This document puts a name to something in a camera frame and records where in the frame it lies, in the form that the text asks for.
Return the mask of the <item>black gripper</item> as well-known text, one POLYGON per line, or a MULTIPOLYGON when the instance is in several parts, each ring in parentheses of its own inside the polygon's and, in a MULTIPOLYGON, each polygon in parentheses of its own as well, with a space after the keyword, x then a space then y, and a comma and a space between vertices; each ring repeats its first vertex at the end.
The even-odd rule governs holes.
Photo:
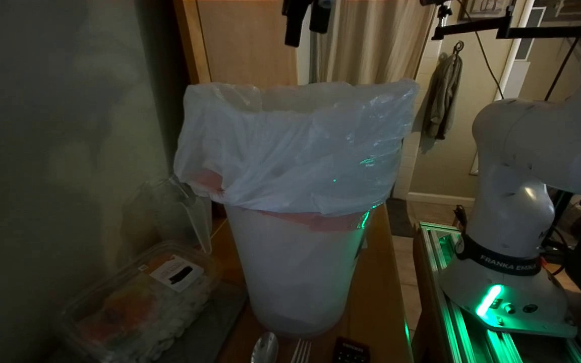
POLYGON ((287 18, 284 45, 287 46, 300 45, 304 9, 309 7, 312 7, 309 28, 312 33, 325 35, 328 30, 333 4, 335 0, 283 0, 283 14, 287 18))

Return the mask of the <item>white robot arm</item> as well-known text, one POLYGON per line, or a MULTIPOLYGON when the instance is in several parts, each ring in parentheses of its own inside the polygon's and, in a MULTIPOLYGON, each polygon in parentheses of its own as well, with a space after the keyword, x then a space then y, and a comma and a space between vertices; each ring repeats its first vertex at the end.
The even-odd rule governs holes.
POLYGON ((540 266, 550 189, 581 193, 581 84, 563 103, 493 102, 471 124, 477 193, 443 295, 488 330, 574 338, 567 299, 540 266))

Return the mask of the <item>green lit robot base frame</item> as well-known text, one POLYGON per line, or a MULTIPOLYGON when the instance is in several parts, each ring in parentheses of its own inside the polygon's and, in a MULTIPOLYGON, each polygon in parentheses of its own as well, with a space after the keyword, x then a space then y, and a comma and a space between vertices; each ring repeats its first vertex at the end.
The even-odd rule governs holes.
POLYGON ((422 315, 413 334, 418 363, 581 363, 581 332, 564 289, 548 273, 518 287, 489 276, 475 297, 453 302, 441 274, 462 232, 422 223, 413 241, 422 315))

